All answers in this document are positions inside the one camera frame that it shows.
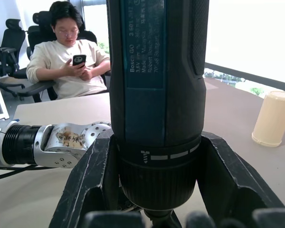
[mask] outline glasses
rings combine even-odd
[[[59,34],[62,35],[62,36],[69,36],[69,37],[75,37],[77,36],[79,33],[79,30],[76,30],[76,31],[71,31],[71,32],[67,32],[67,31],[59,31]]]

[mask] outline person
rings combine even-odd
[[[54,80],[58,99],[99,93],[106,90],[100,75],[111,69],[109,56],[96,43],[77,40],[82,19],[67,1],[56,1],[50,8],[51,27],[57,40],[35,46],[27,67],[31,83]],[[85,64],[72,65],[74,55],[86,55]]]

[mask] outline table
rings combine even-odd
[[[263,99],[215,79],[205,81],[204,130],[223,137],[234,151],[255,167],[285,204],[285,136],[278,148],[263,147],[251,139]],[[34,125],[109,121],[109,97],[100,94],[19,105],[15,118],[21,124]],[[68,169],[27,171],[0,180],[0,228],[47,227],[69,173]],[[185,216],[192,210],[205,211],[198,188],[189,201],[175,211],[184,223]]]

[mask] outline cable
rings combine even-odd
[[[19,170],[16,170],[16,171],[13,171],[13,172],[9,172],[9,173],[5,173],[5,174],[2,174],[0,175],[0,179],[3,179],[3,178],[6,178],[6,177],[10,177],[10,176],[13,176],[15,174],[18,174],[18,173],[21,173],[21,172],[24,172],[26,170],[30,170],[32,168],[35,168],[37,165],[29,165],[27,167],[24,167],[24,168],[20,168]]]
[[[29,170],[48,170],[48,169],[55,169],[56,167],[35,167]],[[22,167],[0,167],[0,170],[10,170],[10,171],[15,171],[15,170],[20,170]]]

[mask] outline beige plastic cup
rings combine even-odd
[[[285,92],[272,91],[264,99],[252,139],[256,143],[277,147],[285,133]]]

